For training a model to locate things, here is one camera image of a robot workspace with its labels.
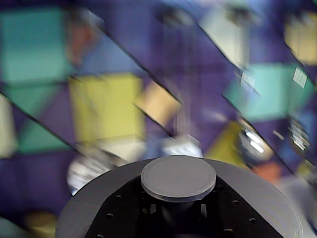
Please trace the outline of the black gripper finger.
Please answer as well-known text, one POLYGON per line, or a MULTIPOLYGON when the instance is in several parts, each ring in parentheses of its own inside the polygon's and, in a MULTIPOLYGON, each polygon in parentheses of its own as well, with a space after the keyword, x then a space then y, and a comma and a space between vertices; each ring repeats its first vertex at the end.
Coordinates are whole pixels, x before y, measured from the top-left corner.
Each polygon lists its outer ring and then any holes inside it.
POLYGON ((101 205, 86 238, 170 238, 162 201, 148 195, 135 177, 101 205))
POLYGON ((221 178, 214 189, 194 203, 189 238, 281 238, 242 196, 221 178))

